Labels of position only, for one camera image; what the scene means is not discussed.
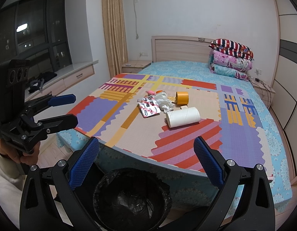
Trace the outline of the person's left hand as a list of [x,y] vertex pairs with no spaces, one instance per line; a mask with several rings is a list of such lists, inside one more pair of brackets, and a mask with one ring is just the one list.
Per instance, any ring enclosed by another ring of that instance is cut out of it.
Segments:
[[9,146],[3,139],[0,139],[0,154],[13,160],[16,163],[24,163],[27,165],[35,165],[38,162],[39,149],[41,142],[38,142],[34,148],[32,154],[23,153],[19,155],[18,150],[12,146]]

